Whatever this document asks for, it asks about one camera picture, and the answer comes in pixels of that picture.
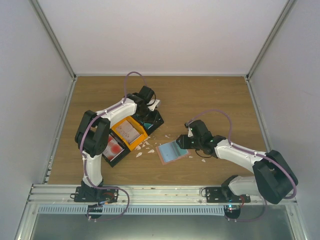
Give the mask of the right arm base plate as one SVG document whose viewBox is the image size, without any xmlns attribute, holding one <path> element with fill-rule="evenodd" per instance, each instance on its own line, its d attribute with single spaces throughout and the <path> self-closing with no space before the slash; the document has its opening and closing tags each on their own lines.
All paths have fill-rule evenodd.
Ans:
<svg viewBox="0 0 320 240">
<path fill-rule="evenodd" d="M 243 195 L 235 195 L 232 193 L 230 189 L 227 187 L 205 187 L 204 195 L 206 197 L 206 201 L 208 203 L 250 203 L 251 198 L 249 196 Z"/>
</svg>

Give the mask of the black bin with red cards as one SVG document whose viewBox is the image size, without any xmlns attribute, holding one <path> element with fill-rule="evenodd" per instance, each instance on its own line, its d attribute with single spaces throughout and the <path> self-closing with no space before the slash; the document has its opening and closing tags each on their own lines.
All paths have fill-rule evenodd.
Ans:
<svg viewBox="0 0 320 240">
<path fill-rule="evenodd" d="M 126 144 L 114 133 L 108 136 L 108 144 L 102 153 L 104 160 L 113 168 L 130 153 Z"/>
</svg>

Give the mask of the black bin with teal cards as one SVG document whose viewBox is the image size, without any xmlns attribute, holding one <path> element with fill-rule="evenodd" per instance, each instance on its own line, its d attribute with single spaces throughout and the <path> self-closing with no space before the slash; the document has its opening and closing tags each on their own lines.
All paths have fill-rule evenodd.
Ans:
<svg viewBox="0 0 320 240">
<path fill-rule="evenodd" d="M 154 121 L 139 121 L 136 117 L 136 113 L 131 116 L 136 122 L 138 122 L 143 127 L 143 129 L 145 130 L 148 136 L 150 136 L 155 130 L 157 130 L 164 123 L 164 120 L 160 112 L 158 110 L 154 110 L 154 113 L 155 113 Z M 150 123 L 150 124 L 153 124 L 153 126 L 150 129 L 145 129 L 143 126 L 144 123 Z"/>
</svg>

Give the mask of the yellow bin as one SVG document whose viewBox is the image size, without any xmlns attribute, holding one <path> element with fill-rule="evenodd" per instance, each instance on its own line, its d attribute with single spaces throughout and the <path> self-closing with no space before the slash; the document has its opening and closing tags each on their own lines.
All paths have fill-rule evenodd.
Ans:
<svg viewBox="0 0 320 240">
<path fill-rule="evenodd" d="M 144 127 L 131 116 L 117 122 L 111 129 L 130 151 L 148 138 Z"/>
</svg>

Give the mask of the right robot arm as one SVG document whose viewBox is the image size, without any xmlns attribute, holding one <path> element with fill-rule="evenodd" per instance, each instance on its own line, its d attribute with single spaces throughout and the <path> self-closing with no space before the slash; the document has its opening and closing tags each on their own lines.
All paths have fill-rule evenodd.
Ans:
<svg viewBox="0 0 320 240">
<path fill-rule="evenodd" d="M 228 203 L 240 195 L 261 196 L 271 204 L 296 196 L 297 177 L 282 154 L 276 150 L 255 151 L 231 142 L 224 136 L 212 135 L 202 120 L 186 124 L 187 134 L 176 139 L 184 150 L 203 151 L 204 154 L 239 165 L 253 176 L 234 175 L 221 185 L 221 196 Z"/>
</svg>

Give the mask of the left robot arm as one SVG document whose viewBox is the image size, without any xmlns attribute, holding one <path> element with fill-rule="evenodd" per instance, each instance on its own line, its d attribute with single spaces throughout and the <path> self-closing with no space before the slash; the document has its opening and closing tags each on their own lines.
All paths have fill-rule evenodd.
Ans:
<svg viewBox="0 0 320 240">
<path fill-rule="evenodd" d="M 75 202 L 116 201 L 117 188 L 103 189 L 102 159 L 114 167 L 147 140 L 164 122 L 157 110 L 160 103 L 144 85 L 106 109 L 83 114 L 74 138 L 83 160 L 81 185 L 71 194 Z"/>
</svg>

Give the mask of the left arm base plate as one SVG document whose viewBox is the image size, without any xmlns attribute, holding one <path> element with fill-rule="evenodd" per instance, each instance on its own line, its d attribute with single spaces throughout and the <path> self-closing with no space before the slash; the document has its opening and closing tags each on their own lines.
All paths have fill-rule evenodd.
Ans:
<svg viewBox="0 0 320 240">
<path fill-rule="evenodd" d="M 70 194 L 70 198 L 76 203 L 104 203 L 111 204 L 118 201 L 117 189 L 97 189 L 93 187 L 78 186 L 75 193 Z"/>
</svg>

